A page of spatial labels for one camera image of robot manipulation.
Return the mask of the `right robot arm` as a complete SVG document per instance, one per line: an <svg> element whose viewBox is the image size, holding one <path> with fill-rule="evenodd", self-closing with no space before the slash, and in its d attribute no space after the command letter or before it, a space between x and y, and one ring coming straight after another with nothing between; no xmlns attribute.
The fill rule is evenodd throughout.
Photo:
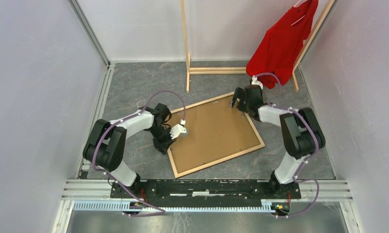
<svg viewBox="0 0 389 233"><path fill-rule="evenodd" d="M286 153L279 167L271 174L269 193L281 198L288 187L296 182L303 166L326 144L313 109L281 107L263 101L262 89L258 85L237 87L229 103L256 121L280 127Z"/></svg>

